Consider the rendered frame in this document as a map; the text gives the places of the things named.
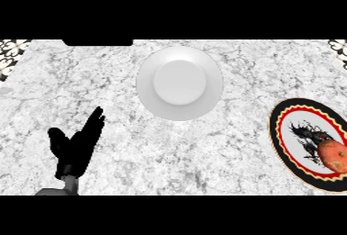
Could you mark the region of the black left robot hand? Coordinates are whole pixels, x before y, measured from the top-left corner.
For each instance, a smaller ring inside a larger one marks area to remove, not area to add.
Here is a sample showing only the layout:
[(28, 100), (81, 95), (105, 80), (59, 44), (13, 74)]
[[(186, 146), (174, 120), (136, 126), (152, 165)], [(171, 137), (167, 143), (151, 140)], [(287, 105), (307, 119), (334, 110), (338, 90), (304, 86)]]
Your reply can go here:
[(102, 107), (95, 108), (83, 129), (67, 137), (59, 128), (47, 130), (50, 151), (58, 157), (56, 178), (71, 175), (78, 178), (89, 167), (93, 149), (105, 126)]

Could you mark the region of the plain white plate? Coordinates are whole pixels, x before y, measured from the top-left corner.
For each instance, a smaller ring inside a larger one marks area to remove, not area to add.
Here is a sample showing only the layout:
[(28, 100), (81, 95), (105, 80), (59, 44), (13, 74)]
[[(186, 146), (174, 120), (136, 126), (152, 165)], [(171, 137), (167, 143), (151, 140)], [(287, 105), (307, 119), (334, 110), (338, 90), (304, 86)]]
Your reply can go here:
[(143, 62), (136, 86), (140, 102), (154, 115), (171, 121), (194, 120), (220, 101), (222, 69), (201, 50), (169, 47)]

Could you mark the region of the black red patterned plate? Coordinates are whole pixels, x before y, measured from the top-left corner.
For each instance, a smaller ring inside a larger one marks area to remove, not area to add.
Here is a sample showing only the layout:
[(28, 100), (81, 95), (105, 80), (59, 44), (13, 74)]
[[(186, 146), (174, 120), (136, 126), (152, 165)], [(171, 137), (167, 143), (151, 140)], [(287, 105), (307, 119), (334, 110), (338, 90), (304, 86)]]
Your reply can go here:
[(269, 131), (276, 154), (295, 176), (316, 188), (347, 192), (347, 173), (322, 164), (318, 148), (325, 140), (347, 147), (347, 121), (322, 103), (291, 98), (273, 108)]

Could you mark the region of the orange squash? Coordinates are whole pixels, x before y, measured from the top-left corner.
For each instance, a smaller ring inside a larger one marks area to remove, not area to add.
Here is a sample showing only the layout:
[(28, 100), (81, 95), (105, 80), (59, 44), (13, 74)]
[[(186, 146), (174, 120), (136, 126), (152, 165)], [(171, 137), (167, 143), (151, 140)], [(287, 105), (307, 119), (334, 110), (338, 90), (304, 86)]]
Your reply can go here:
[(324, 166), (335, 173), (347, 173), (347, 147), (335, 140), (325, 140), (318, 153)]

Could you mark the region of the black appliance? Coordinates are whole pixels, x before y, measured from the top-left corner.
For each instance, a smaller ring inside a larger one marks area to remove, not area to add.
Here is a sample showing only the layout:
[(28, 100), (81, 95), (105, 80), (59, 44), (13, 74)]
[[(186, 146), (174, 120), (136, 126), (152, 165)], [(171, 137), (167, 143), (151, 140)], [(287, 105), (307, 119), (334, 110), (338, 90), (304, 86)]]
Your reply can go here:
[(64, 39), (68, 46), (132, 46), (133, 39)]

